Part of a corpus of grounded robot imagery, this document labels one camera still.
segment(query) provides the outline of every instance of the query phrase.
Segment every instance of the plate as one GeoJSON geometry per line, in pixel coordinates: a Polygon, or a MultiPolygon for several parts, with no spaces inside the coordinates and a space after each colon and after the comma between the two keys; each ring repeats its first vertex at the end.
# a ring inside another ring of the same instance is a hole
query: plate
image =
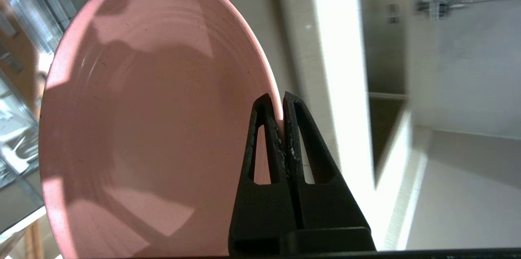
{"type": "Polygon", "coordinates": [[[63,257],[227,255],[251,107],[265,93],[281,121],[266,56],[229,1],[87,1],[56,51],[40,121],[63,257]]]}

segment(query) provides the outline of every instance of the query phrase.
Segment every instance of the pink plate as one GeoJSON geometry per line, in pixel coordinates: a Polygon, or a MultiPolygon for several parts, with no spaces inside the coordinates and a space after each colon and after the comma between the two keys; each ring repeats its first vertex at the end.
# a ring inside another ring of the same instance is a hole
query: pink plate
{"type": "Polygon", "coordinates": [[[63,257],[226,255],[251,106],[267,92],[281,121],[266,57],[229,1],[89,0],[40,122],[63,257]]]}

